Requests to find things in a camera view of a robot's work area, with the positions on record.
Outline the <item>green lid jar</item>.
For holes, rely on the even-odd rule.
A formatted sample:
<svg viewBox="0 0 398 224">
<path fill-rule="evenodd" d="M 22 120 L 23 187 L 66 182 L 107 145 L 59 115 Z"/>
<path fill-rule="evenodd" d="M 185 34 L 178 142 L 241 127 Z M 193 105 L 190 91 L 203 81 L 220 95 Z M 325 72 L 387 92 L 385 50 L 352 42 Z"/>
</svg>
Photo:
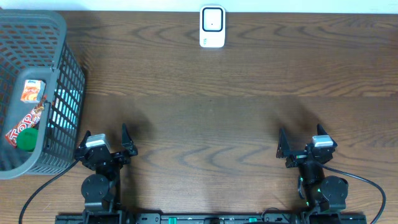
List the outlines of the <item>green lid jar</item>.
<svg viewBox="0 0 398 224">
<path fill-rule="evenodd" d="M 16 144 L 17 148 L 25 152 L 33 152 L 36 146 L 38 130 L 27 128 L 19 133 Z"/>
</svg>

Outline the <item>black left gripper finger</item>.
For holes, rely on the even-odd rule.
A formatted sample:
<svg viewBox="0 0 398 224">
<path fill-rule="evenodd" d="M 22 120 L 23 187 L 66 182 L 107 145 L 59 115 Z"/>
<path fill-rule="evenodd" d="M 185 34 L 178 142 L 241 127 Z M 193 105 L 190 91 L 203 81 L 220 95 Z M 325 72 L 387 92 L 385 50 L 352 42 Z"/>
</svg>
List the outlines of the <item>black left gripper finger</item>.
<svg viewBox="0 0 398 224">
<path fill-rule="evenodd" d="M 86 142 L 88 140 L 88 138 L 91 136 L 91 132 L 87 131 L 81 141 L 81 143 L 79 144 L 79 148 L 85 148 L 86 147 Z"/>
<path fill-rule="evenodd" d="M 130 157 L 138 155 L 137 147 L 131 139 L 125 123 L 122 125 L 121 145 L 128 152 Z"/>
</svg>

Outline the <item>mint Zappy wipes pack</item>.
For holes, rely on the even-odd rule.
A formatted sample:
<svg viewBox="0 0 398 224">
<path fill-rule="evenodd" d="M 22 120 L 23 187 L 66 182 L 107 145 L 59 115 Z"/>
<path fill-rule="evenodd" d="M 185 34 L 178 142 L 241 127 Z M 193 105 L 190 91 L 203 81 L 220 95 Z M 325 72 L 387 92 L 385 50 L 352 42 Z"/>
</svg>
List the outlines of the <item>mint Zappy wipes pack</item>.
<svg viewBox="0 0 398 224">
<path fill-rule="evenodd" d="M 76 129 L 78 103 L 80 94 L 76 90 L 55 90 L 55 101 L 53 105 L 52 121 L 61 128 Z"/>
</svg>

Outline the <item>red Top chocolate bar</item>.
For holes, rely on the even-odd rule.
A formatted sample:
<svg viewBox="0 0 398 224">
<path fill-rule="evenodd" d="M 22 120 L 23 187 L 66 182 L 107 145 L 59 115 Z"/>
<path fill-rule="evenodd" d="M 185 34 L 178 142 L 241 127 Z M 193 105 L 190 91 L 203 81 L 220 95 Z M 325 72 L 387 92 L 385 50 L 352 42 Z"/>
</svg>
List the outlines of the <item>red Top chocolate bar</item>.
<svg viewBox="0 0 398 224">
<path fill-rule="evenodd" d="M 39 124 L 46 99 L 47 95 L 44 95 L 41 101 L 4 136 L 11 146 L 17 148 L 16 139 L 20 132 L 27 128 L 35 128 Z"/>
</svg>

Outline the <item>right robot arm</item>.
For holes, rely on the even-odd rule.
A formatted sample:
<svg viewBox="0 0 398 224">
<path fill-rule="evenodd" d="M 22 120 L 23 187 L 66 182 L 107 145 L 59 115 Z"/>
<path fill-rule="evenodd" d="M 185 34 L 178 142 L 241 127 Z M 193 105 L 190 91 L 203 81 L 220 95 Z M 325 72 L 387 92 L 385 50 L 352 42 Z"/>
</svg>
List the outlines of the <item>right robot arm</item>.
<svg viewBox="0 0 398 224">
<path fill-rule="evenodd" d="M 346 208 L 348 182 L 340 177 L 325 176 L 322 165 L 332 160 L 337 143 L 317 125 L 317 135 L 301 151 L 291 150 L 287 135 L 279 131 L 276 157 L 285 159 L 287 168 L 299 171 L 298 192 L 308 208 L 290 217 L 291 223 L 340 223 Z"/>
</svg>

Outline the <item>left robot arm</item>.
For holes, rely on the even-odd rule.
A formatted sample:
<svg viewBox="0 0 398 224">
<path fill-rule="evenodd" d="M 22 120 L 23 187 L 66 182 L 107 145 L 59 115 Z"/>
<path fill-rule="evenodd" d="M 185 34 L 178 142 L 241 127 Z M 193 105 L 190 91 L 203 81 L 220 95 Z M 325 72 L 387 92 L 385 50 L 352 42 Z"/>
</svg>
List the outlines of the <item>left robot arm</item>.
<svg viewBox="0 0 398 224">
<path fill-rule="evenodd" d="M 135 223 L 134 215 L 121 204 L 121 169 L 138 155 L 127 127 L 122 125 L 122 149 L 111 152 L 105 134 L 86 132 L 75 150 L 75 159 L 95 173 L 81 185 L 85 199 L 83 223 Z"/>
</svg>

